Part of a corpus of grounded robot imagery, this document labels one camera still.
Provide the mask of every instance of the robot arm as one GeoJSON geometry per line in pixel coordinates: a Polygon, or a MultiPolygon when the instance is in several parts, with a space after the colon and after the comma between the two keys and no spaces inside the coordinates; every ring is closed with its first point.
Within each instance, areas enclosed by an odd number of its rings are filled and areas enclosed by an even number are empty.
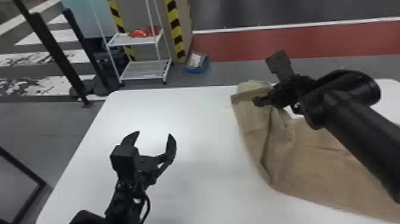
{"type": "Polygon", "coordinates": [[[291,106],[311,128],[326,128],[400,203],[400,127],[370,108],[380,99],[377,83],[351,70],[336,70],[317,80],[295,74],[284,51],[266,62],[280,83],[253,103],[291,106]]]}

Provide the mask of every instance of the metal shelving unit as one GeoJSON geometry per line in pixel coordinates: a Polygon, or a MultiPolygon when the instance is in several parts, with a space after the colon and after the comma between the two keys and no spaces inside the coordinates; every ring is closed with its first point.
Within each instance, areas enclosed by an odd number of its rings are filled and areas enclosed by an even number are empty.
{"type": "MultiPolygon", "coordinates": [[[[151,17],[149,0],[144,0],[144,1],[146,2],[146,9],[147,9],[147,14],[149,16],[151,31],[154,34],[155,33],[154,32],[154,23],[153,23],[153,19],[151,17]]],[[[157,13],[158,23],[160,26],[162,26],[160,12],[158,11],[156,0],[153,0],[153,4],[155,7],[155,11],[157,13]]],[[[164,36],[164,30],[161,29],[160,33],[158,35],[148,36],[148,37],[144,37],[144,38],[131,38],[130,36],[128,36],[127,33],[119,33],[118,30],[115,29],[116,34],[107,43],[104,33],[100,26],[98,16],[94,10],[93,5],[92,5],[92,9],[95,14],[98,26],[100,28],[100,32],[102,33],[103,40],[106,43],[108,55],[111,58],[111,63],[112,63],[112,66],[114,67],[115,73],[117,74],[119,82],[122,83],[123,80],[135,80],[135,79],[162,79],[163,84],[166,84],[168,71],[172,64],[172,59],[171,59],[171,52],[169,49],[169,45],[168,45],[167,39],[165,37],[164,37],[164,40],[165,40],[165,45],[167,47],[169,59],[166,59],[166,60],[161,59],[160,50],[158,49],[158,44],[159,44],[161,38],[164,36]],[[157,60],[155,60],[155,61],[131,61],[128,63],[128,65],[126,66],[126,68],[124,69],[124,72],[122,72],[122,74],[120,74],[118,72],[118,69],[115,65],[114,59],[111,55],[110,48],[115,47],[115,46],[135,46],[135,45],[149,45],[149,44],[154,44],[154,47],[155,47],[155,50],[157,53],[157,58],[158,58],[157,60]]]]}

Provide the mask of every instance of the yellow and black striped pole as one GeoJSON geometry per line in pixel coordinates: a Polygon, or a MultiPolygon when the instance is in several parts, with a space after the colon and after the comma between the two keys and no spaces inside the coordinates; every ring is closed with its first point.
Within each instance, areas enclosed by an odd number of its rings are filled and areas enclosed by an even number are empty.
{"type": "MultiPolygon", "coordinates": [[[[117,29],[120,33],[126,33],[124,20],[121,18],[120,10],[118,9],[117,2],[108,1],[108,5],[110,6],[111,14],[114,17],[114,23],[117,26],[117,29]]],[[[135,52],[131,46],[125,46],[125,53],[129,56],[131,61],[136,61],[135,52]]]]}
{"type": "Polygon", "coordinates": [[[174,51],[177,62],[186,61],[185,45],[183,44],[182,28],[180,27],[179,12],[175,0],[164,0],[168,10],[168,22],[171,26],[172,39],[174,40],[174,51]]]}

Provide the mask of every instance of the tan fabric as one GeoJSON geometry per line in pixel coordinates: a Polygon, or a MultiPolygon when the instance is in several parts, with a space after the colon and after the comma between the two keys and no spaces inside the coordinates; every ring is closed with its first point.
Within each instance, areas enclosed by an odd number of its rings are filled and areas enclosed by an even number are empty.
{"type": "Polygon", "coordinates": [[[252,104],[252,97],[269,89],[268,83],[249,81],[231,96],[248,150],[266,181],[289,195],[400,223],[400,205],[327,130],[312,130],[285,110],[252,104]]]}

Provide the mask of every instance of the white table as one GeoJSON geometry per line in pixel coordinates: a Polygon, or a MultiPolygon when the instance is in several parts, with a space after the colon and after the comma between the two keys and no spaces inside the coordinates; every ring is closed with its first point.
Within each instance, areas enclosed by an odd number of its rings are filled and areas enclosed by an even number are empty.
{"type": "MultiPolygon", "coordinates": [[[[374,109],[400,123],[400,83],[379,80],[374,109]]],[[[54,188],[38,224],[64,224],[82,209],[103,215],[117,175],[109,156],[140,131],[141,154],[163,153],[177,140],[174,163],[148,189],[146,224],[384,223],[271,189],[246,153],[229,96],[235,86],[118,91],[111,94],[54,188]]]]}

